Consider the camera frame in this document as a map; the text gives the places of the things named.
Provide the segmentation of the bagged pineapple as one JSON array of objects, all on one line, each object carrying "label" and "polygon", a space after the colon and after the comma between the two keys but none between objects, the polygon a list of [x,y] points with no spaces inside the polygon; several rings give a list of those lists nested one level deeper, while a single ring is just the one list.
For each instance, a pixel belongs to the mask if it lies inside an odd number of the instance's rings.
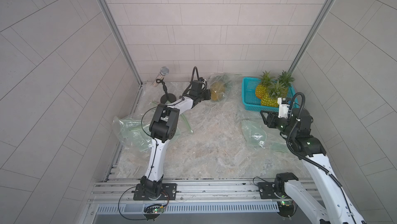
[{"label": "bagged pineapple", "polygon": [[214,82],[210,86],[211,100],[220,101],[225,97],[226,87],[221,81]]}]

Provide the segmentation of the black microphone stand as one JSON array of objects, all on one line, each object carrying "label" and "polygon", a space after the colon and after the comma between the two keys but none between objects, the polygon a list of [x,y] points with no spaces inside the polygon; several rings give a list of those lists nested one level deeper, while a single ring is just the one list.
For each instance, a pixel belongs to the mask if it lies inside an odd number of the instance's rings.
[{"label": "black microphone stand", "polygon": [[166,104],[166,103],[173,103],[176,101],[176,96],[172,93],[168,93],[167,87],[165,85],[165,82],[163,79],[156,79],[156,83],[162,84],[162,88],[164,91],[164,95],[160,99],[161,104]]}]

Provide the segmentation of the orange pineapple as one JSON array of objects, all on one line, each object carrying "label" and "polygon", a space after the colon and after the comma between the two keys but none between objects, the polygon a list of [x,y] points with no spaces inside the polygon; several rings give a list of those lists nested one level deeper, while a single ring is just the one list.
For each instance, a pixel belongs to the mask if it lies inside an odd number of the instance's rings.
[{"label": "orange pineapple", "polygon": [[271,75],[270,71],[263,72],[262,77],[260,78],[260,83],[257,85],[255,89],[255,96],[258,99],[262,99],[263,96],[267,93],[268,88],[274,82],[274,76]]}]

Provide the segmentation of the circuit board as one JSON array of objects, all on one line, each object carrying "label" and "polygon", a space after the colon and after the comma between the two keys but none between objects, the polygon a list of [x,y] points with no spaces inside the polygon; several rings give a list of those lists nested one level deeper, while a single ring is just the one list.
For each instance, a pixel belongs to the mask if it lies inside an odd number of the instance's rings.
[{"label": "circuit board", "polygon": [[294,201],[278,201],[278,214],[283,218],[289,218],[295,214],[296,207]]},{"label": "circuit board", "polygon": [[155,220],[165,211],[165,209],[166,207],[162,204],[152,204],[145,207],[143,215],[147,221]]}]

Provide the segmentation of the orange pineapple zip bag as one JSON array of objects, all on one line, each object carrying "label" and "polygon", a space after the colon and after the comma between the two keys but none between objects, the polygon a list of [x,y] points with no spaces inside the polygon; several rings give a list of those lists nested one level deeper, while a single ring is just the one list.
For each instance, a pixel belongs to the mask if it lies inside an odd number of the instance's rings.
[{"label": "orange pineapple zip bag", "polygon": [[161,104],[153,101],[154,115],[149,125],[149,136],[162,143],[172,140],[177,133],[178,125],[182,124],[184,131],[193,133],[184,113],[193,108],[193,100],[180,97],[173,103]]}]

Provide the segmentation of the zip-top bag green pineapple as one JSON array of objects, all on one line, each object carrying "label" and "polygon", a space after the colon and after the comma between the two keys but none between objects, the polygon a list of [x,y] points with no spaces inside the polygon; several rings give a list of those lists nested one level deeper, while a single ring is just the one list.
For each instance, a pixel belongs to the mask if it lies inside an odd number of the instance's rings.
[{"label": "zip-top bag green pineapple", "polygon": [[121,145],[135,152],[146,152],[152,148],[149,134],[149,123],[132,117],[113,118],[112,130]]}]

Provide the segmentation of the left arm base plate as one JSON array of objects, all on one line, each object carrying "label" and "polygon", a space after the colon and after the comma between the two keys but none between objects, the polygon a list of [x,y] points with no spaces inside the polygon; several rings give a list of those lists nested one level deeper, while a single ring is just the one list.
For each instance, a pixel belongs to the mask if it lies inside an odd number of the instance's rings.
[{"label": "left arm base plate", "polygon": [[134,190],[134,201],[148,200],[175,200],[177,191],[176,183],[165,183],[157,186],[137,184]]}]

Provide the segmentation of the aluminium mounting rail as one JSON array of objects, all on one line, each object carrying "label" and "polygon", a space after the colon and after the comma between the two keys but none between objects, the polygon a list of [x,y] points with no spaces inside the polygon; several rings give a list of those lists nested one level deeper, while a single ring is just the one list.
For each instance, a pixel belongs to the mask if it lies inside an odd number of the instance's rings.
[{"label": "aluminium mounting rail", "polygon": [[96,183],[89,203],[188,203],[188,202],[248,202],[248,201],[289,201],[261,199],[257,183],[260,179],[182,179],[167,180],[176,183],[175,200],[134,201],[134,190],[138,180],[110,180]]}]

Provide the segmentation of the glitter silver microphone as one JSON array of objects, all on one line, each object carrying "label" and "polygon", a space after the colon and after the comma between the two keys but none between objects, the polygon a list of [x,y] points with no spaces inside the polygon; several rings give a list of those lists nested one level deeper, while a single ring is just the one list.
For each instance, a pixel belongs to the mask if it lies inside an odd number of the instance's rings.
[{"label": "glitter silver microphone", "polygon": [[159,84],[162,84],[162,82],[163,82],[165,76],[167,76],[167,75],[169,74],[169,71],[170,71],[170,70],[169,70],[168,67],[163,66],[163,67],[160,69],[159,74],[157,75],[157,77],[156,77],[155,80],[153,81],[152,86],[153,86],[153,87],[156,87],[156,86],[158,86]]}]

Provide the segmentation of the right circuit board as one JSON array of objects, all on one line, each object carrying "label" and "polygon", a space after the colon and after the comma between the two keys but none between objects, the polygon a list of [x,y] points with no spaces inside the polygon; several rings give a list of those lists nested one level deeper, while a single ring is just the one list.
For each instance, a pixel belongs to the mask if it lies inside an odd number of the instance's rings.
[{"label": "right circuit board", "polygon": [[295,214],[296,207],[294,201],[278,201],[278,214],[283,218],[289,218]]}]

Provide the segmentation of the left circuit board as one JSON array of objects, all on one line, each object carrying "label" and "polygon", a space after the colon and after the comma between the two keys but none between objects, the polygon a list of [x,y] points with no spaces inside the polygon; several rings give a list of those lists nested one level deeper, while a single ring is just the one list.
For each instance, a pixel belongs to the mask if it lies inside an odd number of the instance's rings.
[{"label": "left circuit board", "polygon": [[165,211],[165,209],[166,207],[162,204],[152,204],[145,207],[143,215],[147,221],[155,220]]}]

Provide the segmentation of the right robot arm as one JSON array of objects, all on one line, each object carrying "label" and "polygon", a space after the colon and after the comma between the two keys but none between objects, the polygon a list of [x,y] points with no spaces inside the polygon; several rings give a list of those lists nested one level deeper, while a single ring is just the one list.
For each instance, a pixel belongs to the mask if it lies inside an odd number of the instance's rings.
[{"label": "right robot arm", "polygon": [[305,109],[293,108],[283,116],[260,112],[264,124],[280,131],[288,150],[297,156],[309,171],[322,198],[320,204],[308,193],[293,173],[279,173],[274,192],[279,198],[289,197],[313,224],[364,224],[366,221],[346,195],[319,139],[311,135],[312,116]]}]

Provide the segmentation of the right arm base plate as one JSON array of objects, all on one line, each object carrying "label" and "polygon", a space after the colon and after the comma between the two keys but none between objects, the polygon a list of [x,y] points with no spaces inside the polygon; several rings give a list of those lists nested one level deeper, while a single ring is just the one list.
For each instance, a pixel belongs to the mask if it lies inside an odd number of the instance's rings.
[{"label": "right arm base plate", "polygon": [[275,184],[271,182],[259,182],[257,183],[257,187],[259,189],[259,195],[261,199],[290,199],[290,197],[284,191],[284,187],[280,184]]}]

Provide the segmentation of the yellow pineapple zip bag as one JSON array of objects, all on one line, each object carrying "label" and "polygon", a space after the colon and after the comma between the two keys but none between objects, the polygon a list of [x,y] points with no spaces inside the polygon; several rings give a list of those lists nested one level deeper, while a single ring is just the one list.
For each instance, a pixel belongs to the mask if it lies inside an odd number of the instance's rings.
[{"label": "yellow pineapple zip bag", "polygon": [[289,153],[286,142],[276,129],[270,129],[257,121],[244,119],[241,122],[241,130],[248,146],[271,152]]}]

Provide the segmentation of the yellow pineapple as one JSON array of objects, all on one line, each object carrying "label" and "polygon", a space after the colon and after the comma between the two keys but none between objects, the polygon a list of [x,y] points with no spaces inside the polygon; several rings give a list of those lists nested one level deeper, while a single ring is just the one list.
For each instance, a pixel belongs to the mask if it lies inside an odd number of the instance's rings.
[{"label": "yellow pineapple", "polygon": [[266,90],[266,93],[261,99],[261,105],[267,107],[277,108],[278,98],[285,98],[287,96],[288,87],[279,81],[271,82]]}]

